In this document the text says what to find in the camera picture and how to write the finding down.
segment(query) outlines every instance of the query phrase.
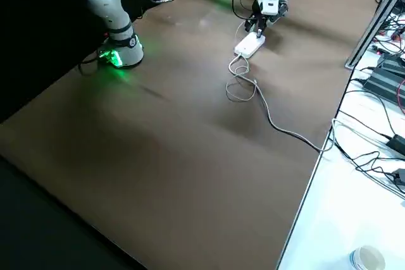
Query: metal frame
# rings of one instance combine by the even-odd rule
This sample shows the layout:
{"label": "metal frame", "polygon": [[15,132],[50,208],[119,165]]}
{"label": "metal frame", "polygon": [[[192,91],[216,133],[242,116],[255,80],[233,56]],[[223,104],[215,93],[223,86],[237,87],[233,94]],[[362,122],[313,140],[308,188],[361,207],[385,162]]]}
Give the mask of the metal frame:
{"label": "metal frame", "polygon": [[359,60],[366,52],[374,36],[376,36],[382,23],[390,15],[392,9],[394,8],[397,2],[398,0],[382,0],[379,8],[377,9],[377,12],[375,13],[370,24],[368,25],[366,31],[364,32],[363,36],[361,36],[360,41],[354,48],[352,54],[346,60],[344,65],[346,68],[353,69],[358,64]]}

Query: cup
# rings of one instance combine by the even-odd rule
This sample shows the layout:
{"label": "cup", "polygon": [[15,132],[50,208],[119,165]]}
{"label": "cup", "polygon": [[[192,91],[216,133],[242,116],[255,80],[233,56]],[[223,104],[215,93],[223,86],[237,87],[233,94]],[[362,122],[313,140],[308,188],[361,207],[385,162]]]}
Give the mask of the cup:
{"label": "cup", "polygon": [[355,270],[384,270],[384,256],[372,246],[362,246],[350,253],[350,263]]}

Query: black curtain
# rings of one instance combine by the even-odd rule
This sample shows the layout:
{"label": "black curtain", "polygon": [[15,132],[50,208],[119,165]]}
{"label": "black curtain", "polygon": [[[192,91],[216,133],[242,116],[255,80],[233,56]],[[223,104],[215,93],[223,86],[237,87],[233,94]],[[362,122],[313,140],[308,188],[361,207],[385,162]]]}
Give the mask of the black curtain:
{"label": "black curtain", "polygon": [[[103,41],[102,21],[87,0],[3,0],[0,122],[62,77]],[[147,0],[122,0],[135,19]]]}

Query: white table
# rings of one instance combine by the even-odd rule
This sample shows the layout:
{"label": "white table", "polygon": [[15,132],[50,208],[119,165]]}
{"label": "white table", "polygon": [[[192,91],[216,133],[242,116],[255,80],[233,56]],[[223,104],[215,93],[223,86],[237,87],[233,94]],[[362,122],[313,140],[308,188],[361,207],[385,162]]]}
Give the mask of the white table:
{"label": "white table", "polygon": [[[366,52],[352,77],[365,78],[365,73],[371,72],[359,70],[375,66],[378,57]],[[360,84],[355,82],[347,88],[360,89]],[[405,116],[389,102],[385,105],[394,130],[405,136]],[[381,133],[393,135],[381,103],[370,94],[347,94],[340,109]],[[342,113],[337,119],[372,140],[387,141]],[[384,145],[378,148],[339,123],[335,126],[338,143],[351,157],[374,150],[380,150],[385,157],[400,156],[392,154]],[[364,157],[358,163],[371,158]],[[403,161],[379,164],[388,172],[405,168]],[[373,176],[389,184],[383,174]],[[352,269],[349,254],[362,245],[372,245],[381,251],[386,270],[405,269],[405,200],[355,171],[354,165],[334,147],[318,158],[278,269]]]}

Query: white power brick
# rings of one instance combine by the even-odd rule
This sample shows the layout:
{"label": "white power brick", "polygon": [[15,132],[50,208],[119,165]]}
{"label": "white power brick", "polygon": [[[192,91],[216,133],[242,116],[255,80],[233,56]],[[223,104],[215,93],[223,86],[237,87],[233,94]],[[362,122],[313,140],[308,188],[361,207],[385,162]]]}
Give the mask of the white power brick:
{"label": "white power brick", "polygon": [[242,55],[245,58],[250,58],[264,43],[266,37],[262,35],[256,37],[256,32],[250,32],[234,49],[236,55]]}

